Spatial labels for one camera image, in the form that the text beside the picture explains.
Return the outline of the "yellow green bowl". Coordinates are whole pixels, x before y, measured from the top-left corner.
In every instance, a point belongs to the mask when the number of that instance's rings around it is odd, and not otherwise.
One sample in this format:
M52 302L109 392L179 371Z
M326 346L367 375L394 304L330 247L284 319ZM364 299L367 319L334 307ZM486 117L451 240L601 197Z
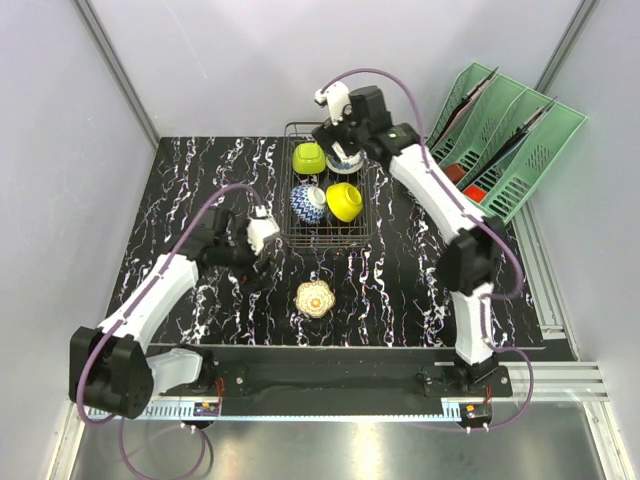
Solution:
M363 209L360 191L347 182L330 185L326 197L329 210L342 222L353 221Z

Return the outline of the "wire dish rack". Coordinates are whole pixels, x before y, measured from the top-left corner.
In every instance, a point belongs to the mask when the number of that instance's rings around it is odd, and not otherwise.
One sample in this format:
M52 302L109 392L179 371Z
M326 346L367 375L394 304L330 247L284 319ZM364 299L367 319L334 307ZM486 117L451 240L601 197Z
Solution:
M365 246L374 235L374 164L368 160L362 168L352 174L342 175L325 169L318 174L303 175L293 169L295 149L307 142L312 142L312 131L319 125L313 121L291 121L284 127L283 153L280 162L281 194L280 225L285 243L298 251L321 249L352 249ZM292 210L290 192L292 189L309 184L326 191L338 183L349 183L361 194L363 208L356 218L350 222L339 220L327 210L320 223L307 224L298 218Z

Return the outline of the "white square green bowl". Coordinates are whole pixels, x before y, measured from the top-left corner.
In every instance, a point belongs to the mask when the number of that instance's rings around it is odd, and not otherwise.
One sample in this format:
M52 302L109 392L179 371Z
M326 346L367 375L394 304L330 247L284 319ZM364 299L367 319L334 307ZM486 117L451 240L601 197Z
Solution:
M294 149L292 167L297 174L319 174L326 167L325 153L316 143L301 143Z

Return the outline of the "blue white patterned bowl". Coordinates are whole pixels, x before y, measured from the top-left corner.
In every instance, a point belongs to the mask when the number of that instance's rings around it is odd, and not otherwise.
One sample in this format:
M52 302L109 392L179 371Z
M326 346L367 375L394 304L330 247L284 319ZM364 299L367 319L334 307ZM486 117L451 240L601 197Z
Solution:
M326 154L326 165L329 170L338 175L350 175L359 171L364 165L365 156L358 152L346 159L339 158L335 153Z

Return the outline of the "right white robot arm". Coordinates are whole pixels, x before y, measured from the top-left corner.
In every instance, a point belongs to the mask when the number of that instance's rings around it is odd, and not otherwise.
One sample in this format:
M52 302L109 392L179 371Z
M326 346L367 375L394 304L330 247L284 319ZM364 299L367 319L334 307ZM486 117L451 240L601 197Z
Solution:
M490 342L502 221L484 215L457 190L408 123L396 124L377 86L355 90L337 81L316 91L329 117L312 135L341 161L377 162L418 201L438 228L445 249L436 264L439 283L451 294L456 321L454 366L447 380L466 396L486 389L497 370Z

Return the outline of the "red patterned bowl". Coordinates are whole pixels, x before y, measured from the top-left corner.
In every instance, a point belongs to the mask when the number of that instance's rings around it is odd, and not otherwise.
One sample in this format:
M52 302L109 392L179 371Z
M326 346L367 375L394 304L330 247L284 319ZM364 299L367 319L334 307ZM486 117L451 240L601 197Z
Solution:
M324 191L308 184L295 186L290 192L289 201L294 215L310 225L319 224L328 208Z

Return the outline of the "cream flower shaped bowl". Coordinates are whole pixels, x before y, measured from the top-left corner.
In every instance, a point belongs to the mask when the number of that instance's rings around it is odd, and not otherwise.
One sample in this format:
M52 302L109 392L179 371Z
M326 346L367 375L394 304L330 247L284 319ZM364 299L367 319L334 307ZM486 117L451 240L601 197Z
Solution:
M310 318L325 316L335 305L336 298L327 282L316 280L300 284L294 300L298 311Z

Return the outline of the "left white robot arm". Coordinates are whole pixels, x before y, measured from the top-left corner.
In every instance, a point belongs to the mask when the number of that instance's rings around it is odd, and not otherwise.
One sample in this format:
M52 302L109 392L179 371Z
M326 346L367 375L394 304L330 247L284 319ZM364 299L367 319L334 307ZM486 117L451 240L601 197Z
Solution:
M214 208L194 221L114 313L72 335L69 398L79 413L95 408L108 417L135 419L153 397L173 388L208 394L217 383L212 353L178 344L148 356L151 341L174 306L214 268L250 277L262 273L261 253L279 233L262 207L250 217Z

